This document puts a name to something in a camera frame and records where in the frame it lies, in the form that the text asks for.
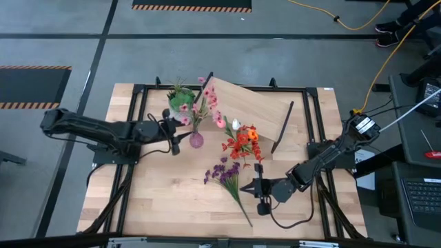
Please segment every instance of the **black shoe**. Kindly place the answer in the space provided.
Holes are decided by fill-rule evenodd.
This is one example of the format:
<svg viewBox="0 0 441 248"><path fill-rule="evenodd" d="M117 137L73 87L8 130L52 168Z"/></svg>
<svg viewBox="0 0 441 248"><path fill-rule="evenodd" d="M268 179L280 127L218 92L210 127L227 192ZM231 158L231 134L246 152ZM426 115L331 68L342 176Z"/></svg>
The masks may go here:
<svg viewBox="0 0 441 248"><path fill-rule="evenodd" d="M376 45L381 48L387 48L391 45L396 45L400 41L397 39L397 36L395 34L391 35L385 35L384 38L379 38L376 41Z"/></svg>
<svg viewBox="0 0 441 248"><path fill-rule="evenodd" d="M375 30L380 34L393 34L399 29L401 29L401 26L398 25L395 21L375 25Z"/></svg>

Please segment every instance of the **orange striped tape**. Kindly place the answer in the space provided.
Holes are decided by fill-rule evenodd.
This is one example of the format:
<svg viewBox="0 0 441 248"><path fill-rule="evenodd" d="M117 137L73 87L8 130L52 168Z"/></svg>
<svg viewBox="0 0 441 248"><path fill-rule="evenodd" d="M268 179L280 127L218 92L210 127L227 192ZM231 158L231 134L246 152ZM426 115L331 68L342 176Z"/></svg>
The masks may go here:
<svg viewBox="0 0 441 248"><path fill-rule="evenodd" d="M55 65L0 65L0 69L63 69L63 70L72 70L72 66L55 66Z"/></svg>
<svg viewBox="0 0 441 248"><path fill-rule="evenodd" d="M56 108L60 103L0 103L2 110L48 110Z"/></svg>
<svg viewBox="0 0 441 248"><path fill-rule="evenodd" d="M206 12L235 12L251 13L251 8L231 8L231 7L200 7L200 6L155 6L136 4L133 10L175 10L175 11L206 11Z"/></svg>

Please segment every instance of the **pink vase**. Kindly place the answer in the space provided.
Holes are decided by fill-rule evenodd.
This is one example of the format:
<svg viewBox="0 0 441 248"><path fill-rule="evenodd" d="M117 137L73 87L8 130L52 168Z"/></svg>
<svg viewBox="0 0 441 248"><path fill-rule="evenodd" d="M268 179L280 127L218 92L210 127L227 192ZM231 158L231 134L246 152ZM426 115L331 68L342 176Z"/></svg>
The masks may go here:
<svg viewBox="0 0 441 248"><path fill-rule="evenodd" d="M193 148L201 148L204 144L204 137L202 136L202 134L199 134L198 132L194 132L192 134L190 134L190 145Z"/></svg>

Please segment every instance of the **wooden table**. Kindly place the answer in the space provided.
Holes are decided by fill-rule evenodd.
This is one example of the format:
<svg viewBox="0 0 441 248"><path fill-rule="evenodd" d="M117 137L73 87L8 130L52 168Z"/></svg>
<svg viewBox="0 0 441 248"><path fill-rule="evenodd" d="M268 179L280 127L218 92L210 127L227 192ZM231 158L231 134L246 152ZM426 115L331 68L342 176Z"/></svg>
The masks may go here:
<svg viewBox="0 0 441 248"><path fill-rule="evenodd" d="M119 83L114 86L106 121L126 120L132 88L133 84L129 83ZM334 139L342 130L334 90L331 88L317 90L326 137ZM145 114L152 113L157 119L161 119L161 112L168 108L167 92L167 90L149 90ZM261 94L287 103L294 101L285 135L277 150L270 154L272 141L259 142L262 155L265 157L264 177L284 177L285 172L296 163L307 160L306 143L309 139L302 95L292 92L261 92ZM312 99L310 106L311 113L314 113ZM314 114L312 116L314 133L317 136L316 120ZM178 128L179 134L188 131L189 127ZM251 194L241 192L240 198L253 224L253 227L250 227L229 193L215 183L203 184L205 171L213 168L213 165L219 163L219 159L228 153L222 152L221 147L221 143L227 140L226 134L218 129L210 118L202 122L200 131L205 139L202 148L190 147L188 140L185 139L180 144L181 153L178 156L153 153L142 159L135 167L125 216L124 235L316 240L324 238L316 192L314 192L313 219L292 229L281 229L273 223L270 216L259 216L256 210L258 200ZM141 153L167 148L166 142L155 143L143 146ZM247 162L254 164L256 161L248 158ZM91 177L79 220L79 231L89 227L107 204L115 167L115 165L102 166ZM335 169L333 174L341 209L356 229L366 236L355 180L343 169ZM254 168L241 169L239 185L248 184L254 176ZM310 212L311 204L307 190L304 193L296 192L287 203L280 204L274 210L274 215L282 225L290 225L306 219ZM118 213L117 206L111 231L116 229ZM329 206L327 213L331 234L336 235L334 217Z"/></svg>

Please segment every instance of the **white flower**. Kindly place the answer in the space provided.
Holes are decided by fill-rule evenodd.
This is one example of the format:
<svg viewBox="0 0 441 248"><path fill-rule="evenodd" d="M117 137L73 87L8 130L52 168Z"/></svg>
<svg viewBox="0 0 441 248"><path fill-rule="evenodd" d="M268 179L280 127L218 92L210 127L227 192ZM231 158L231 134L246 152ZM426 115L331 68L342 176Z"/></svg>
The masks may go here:
<svg viewBox="0 0 441 248"><path fill-rule="evenodd" d="M240 122L237 119L233 120L232 127L234 131L237 131L240 128Z"/></svg>

